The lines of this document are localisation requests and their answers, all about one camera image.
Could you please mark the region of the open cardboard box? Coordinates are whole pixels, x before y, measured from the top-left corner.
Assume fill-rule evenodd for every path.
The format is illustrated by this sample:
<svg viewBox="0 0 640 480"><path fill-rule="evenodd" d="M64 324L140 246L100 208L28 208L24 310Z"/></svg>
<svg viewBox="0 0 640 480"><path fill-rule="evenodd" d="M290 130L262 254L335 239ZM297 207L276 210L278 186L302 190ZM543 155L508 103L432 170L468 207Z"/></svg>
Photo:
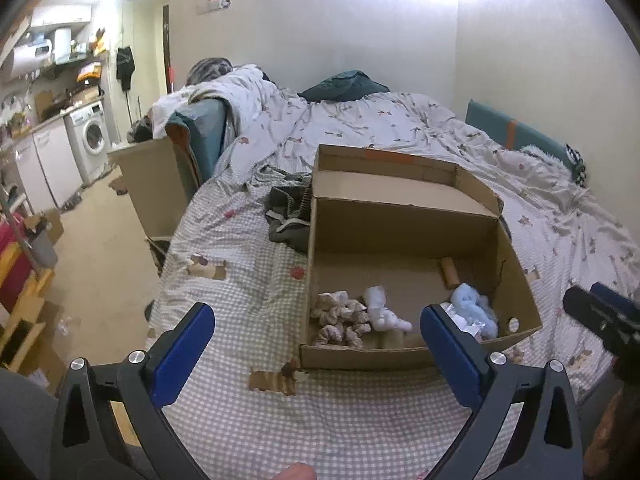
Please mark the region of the open cardboard box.
<svg viewBox="0 0 640 480"><path fill-rule="evenodd" d="M386 304L418 325L429 304L450 297L440 260L489 299L499 322L490 351L506 350L541 329L527 278L501 220L503 201L454 162L322 144L311 179L305 307L299 362L306 370L414 370L434 360L414 328L405 348L383 350L378 333L362 348L315 346L310 318L322 292L360 298L381 285Z"/></svg>

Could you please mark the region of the checkered bed cover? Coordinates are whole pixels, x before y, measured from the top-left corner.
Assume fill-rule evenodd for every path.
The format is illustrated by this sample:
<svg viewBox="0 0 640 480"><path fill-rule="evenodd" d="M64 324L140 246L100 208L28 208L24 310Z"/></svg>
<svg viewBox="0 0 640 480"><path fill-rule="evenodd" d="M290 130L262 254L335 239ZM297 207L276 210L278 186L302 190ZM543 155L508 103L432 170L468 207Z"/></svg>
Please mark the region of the checkered bed cover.
<svg viewBox="0 0 640 480"><path fill-rule="evenodd" d="M209 304L215 333L166 416L212 479L295 462L322 479L416 479L469 417L418 332L318 344L314 309L374 286L419 321L450 292L488 299L511 361L565 366L583 396L611 362L564 292L639 285L639 248L562 170L508 151L427 96L308 104L277 92L246 118L172 237L158 332Z"/></svg>

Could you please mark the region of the teal pillow with orange stripe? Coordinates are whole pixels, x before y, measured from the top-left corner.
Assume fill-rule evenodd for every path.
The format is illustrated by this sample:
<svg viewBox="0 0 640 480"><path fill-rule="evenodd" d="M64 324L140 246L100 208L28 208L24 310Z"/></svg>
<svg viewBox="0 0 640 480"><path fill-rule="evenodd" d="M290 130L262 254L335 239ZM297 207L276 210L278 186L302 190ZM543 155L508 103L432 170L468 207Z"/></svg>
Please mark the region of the teal pillow with orange stripe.
<svg viewBox="0 0 640 480"><path fill-rule="evenodd" d="M553 157L568 170L574 183L583 188L586 186L586 163L582 154L570 145L561 144L524 122L474 100L469 100L466 107L465 122L483 130L508 150L533 152L538 157Z"/></svg>

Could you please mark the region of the cardboard tube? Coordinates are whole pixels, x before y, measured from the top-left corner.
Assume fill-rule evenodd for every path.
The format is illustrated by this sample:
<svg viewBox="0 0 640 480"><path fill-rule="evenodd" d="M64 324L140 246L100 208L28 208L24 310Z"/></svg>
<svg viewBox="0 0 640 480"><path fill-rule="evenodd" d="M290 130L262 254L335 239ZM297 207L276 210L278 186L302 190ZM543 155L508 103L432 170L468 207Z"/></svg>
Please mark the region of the cardboard tube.
<svg viewBox="0 0 640 480"><path fill-rule="evenodd" d="M448 289L455 289L461 284L453 258L442 258L442 260L440 260L440 268L442 269L442 277Z"/></svg>
<svg viewBox="0 0 640 480"><path fill-rule="evenodd" d="M405 348L405 333L399 328L379 332L378 342L383 350L400 350Z"/></svg>

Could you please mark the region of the cardboard side table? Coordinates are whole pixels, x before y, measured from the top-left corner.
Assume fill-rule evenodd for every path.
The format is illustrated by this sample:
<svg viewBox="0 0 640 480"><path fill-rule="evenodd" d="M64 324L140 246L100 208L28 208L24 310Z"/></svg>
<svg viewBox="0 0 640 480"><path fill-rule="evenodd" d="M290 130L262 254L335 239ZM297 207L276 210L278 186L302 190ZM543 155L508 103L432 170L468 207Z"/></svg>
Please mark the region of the cardboard side table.
<svg viewBox="0 0 640 480"><path fill-rule="evenodd" d="M169 138L112 147L144 234L171 238L195 192L190 165Z"/></svg>

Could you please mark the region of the dark grey clothing pile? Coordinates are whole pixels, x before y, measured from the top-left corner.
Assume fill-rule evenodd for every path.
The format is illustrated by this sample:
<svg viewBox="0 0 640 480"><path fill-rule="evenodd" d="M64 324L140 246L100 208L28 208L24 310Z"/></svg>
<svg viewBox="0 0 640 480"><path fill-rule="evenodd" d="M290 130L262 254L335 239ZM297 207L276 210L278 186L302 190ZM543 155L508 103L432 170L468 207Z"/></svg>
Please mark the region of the dark grey clothing pile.
<svg viewBox="0 0 640 480"><path fill-rule="evenodd" d="M268 237L296 252L308 252L311 225L311 185L275 186L268 194L265 217Z"/></svg>

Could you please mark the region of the light blue plush toy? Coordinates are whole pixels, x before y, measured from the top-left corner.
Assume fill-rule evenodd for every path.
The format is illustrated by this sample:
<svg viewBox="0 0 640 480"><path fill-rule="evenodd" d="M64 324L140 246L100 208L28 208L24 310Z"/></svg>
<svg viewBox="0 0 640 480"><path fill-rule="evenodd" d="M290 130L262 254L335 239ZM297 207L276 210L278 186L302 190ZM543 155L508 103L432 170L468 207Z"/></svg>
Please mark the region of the light blue plush toy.
<svg viewBox="0 0 640 480"><path fill-rule="evenodd" d="M498 337L499 322L489 305L487 296L481 295L474 287L462 283L451 294L448 301L440 304L463 333L477 341Z"/></svg>

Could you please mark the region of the white patterned duvet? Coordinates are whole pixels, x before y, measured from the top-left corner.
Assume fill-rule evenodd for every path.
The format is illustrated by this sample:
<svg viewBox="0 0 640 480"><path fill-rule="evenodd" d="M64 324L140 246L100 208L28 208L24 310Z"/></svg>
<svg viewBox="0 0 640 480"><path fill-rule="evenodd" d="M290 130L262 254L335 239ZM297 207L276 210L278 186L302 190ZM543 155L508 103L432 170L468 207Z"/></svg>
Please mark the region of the white patterned duvet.
<svg viewBox="0 0 640 480"><path fill-rule="evenodd" d="M228 114L222 121L221 151L213 175L232 172L241 181L283 148L310 112L306 100L266 81L256 65L243 65L215 80L189 84L158 99L150 113L153 138L168 135L172 115L200 104L220 104Z"/></svg>

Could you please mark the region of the beige lace scrunchie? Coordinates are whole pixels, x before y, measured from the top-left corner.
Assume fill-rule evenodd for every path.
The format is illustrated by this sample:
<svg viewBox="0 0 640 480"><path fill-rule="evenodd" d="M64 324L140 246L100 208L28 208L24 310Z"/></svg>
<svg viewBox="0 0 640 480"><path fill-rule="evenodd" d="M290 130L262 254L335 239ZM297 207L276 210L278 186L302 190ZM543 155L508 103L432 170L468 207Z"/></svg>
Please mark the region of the beige lace scrunchie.
<svg viewBox="0 0 640 480"><path fill-rule="evenodd" d="M344 290L322 292L310 318L319 325L315 346L362 348L363 336L372 332L367 307Z"/></svg>

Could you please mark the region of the white plush toy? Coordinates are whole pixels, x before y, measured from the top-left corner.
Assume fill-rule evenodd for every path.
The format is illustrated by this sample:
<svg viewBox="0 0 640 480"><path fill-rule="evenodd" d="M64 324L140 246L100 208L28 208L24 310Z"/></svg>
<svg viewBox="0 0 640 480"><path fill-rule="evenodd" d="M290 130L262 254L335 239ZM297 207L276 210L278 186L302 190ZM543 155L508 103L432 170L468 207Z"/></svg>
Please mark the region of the white plush toy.
<svg viewBox="0 0 640 480"><path fill-rule="evenodd" d="M408 334L412 331L412 324L400 318L393 310L386 306L386 292L383 286L367 288L362 295L367 307L369 323L377 332L401 330Z"/></svg>

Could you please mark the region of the dark green cloth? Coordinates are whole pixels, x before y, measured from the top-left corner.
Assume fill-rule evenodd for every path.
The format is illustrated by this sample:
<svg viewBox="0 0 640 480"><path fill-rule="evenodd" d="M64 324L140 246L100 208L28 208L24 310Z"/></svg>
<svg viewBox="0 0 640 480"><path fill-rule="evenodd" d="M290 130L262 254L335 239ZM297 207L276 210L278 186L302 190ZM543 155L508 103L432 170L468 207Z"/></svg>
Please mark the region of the dark green cloth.
<svg viewBox="0 0 640 480"><path fill-rule="evenodd" d="M390 88L372 80L361 70L348 70L320 81L300 92L299 96L308 102L350 102L369 94L387 92Z"/></svg>

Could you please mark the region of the white washing machine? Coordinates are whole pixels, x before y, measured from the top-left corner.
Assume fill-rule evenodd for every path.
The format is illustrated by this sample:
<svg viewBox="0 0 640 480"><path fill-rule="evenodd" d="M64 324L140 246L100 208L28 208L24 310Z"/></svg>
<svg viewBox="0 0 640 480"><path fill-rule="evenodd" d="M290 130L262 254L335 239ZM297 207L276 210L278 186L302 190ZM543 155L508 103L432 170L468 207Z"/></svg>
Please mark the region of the white washing machine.
<svg viewBox="0 0 640 480"><path fill-rule="evenodd" d="M64 117L70 147L82 185L93 185L107 168L110 136L106 128L102 100L74 107Z"/></svg>

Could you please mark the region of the red bag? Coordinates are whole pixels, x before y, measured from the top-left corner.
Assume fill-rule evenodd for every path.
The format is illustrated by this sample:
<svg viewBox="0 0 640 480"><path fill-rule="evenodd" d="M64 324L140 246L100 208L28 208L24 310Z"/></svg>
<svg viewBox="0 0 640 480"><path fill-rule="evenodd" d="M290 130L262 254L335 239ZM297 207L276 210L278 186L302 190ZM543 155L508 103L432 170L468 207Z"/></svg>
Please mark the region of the red bag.
<svg viewBox="0 0 640 480"><path fill-rule="evenodd" d="M24 284L32 273L32 266L16 240L12 228L1 219L1 290L2 307L9 313L21 295Z"/></svg>

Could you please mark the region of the grey bin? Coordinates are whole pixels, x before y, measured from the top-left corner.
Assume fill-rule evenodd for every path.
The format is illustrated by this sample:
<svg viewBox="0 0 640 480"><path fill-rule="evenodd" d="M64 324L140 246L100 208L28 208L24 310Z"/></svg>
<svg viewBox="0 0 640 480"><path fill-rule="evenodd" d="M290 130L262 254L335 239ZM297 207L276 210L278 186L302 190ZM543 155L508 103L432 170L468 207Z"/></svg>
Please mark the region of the grey bin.
<svg viewBox="0 0 640 480"><path fill-rule="evenodd" d="M49 238L48 231L46 229L39 232L26 230L26 235L35 262L43 268L53 269L58 263L58 255Z"/></svg>

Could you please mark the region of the teal sofa cushion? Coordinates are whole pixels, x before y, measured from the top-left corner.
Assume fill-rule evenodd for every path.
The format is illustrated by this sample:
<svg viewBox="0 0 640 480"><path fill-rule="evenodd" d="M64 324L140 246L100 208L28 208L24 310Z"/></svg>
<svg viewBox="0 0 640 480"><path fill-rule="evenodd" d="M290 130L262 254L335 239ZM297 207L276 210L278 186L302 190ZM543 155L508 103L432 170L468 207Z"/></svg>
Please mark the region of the teal sofa cushion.
<svg viewBox="0 0 640 480"><path fill-rule="evenodd" d="M174 152L180 179L191 198L213 174L224 151L227 105L220 99L205 99L175 110L165 132Z"/></svg>

